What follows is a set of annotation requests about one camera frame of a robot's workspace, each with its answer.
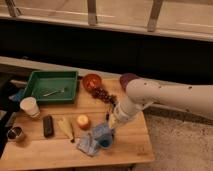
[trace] green tray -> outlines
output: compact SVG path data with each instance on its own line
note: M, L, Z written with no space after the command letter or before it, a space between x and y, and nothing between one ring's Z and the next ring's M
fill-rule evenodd
M77 71L34 71L24 91L24 97L35 97L38 104L74 103L77 78ZM65 92L43 96L63 88Z

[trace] small object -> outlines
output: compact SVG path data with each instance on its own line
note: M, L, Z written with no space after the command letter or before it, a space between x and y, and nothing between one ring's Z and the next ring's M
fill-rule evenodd
M57 93L64 93L65 91L67 91L68 88L67 87L64 87L63 89L61 90L56 90L56 91L53 91L53 92L50 92L50 93L46 93L46 94L43 94L44 97L47 97L47 96L51 96L53 94L57 94Z
M101 77L97 74L88 74L83 77L82 83L87 91L92 91L94 88L102 85Z
M95 156L99 151L98 142L93 139L90 133L83 135L76 147L91 157Z
M77 118L77 123L78 123L78 126L83 130L89 129L91 125L91 122L87 115L79 115Z
M114 104L116 96L109 95L109 92L104 90L101 77L97 74L88 74L83 79L84 88L92 94L92 97L102 100L104 103Z
M115 95L109 95L109 92L104 90L101 87L94 88L91 91L91 94L94 98L98 98L102 100L104 103L116 103L116 96Z
M108 112L106 113L106 121L107 122L109 121L109 113Z
M54 135L53 119L51 115L43 117L44 136L49 138Z
M21 127L13 127L7 132L7 138L9 141L20 142L23 141L25 137L26 135Z
M34 97L26 97L20 103L20 108L31 118L38 118L40 110Z
M61 120L59 120L58 126L61 129L61 131L70 138L70 141L74 143L75 142L74 130L68 118L63 117Z
M97 125L92 129L93 138L98 141L102 149L108 149L113 143L113 132L107 123Z

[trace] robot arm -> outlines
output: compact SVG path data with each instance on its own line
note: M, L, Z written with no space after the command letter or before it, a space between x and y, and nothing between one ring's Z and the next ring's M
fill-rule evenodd
M153 103L176 107L213 120L213 85L160 85L140 78L127 84L126 95L115 107L111 118L114 125L129 122L136 113Z

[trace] paper cup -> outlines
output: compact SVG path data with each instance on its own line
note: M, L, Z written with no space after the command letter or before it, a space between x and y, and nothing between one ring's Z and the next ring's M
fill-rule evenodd
M32 118L40 115L40 110L34 97L24 98L20 103L20 108Z

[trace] wooden tabletop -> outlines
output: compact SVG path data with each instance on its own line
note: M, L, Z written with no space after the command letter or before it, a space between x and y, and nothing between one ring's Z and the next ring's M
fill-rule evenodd
M105 79L103 85L110 94L118 99L124 96L117 79ZM98 165L117 165L151 162L154 160L150 139L143 113L136 119L116 130L113 146L100 150L98 156L89 157L76 149L76 143L59 130L57 120L63 116L71 119L76 142L84 133L76 123L79 114L87 114L92 126L105 121L108 105L93 99L82 85L79 86L75 104L40 106L41 116L53 116L55 136L45 139L43 136L42 118L32 120L20 112L15 126L20 126L27 138L22 143L8 142L0 160L0 170L33 170L47 168L84 167Z

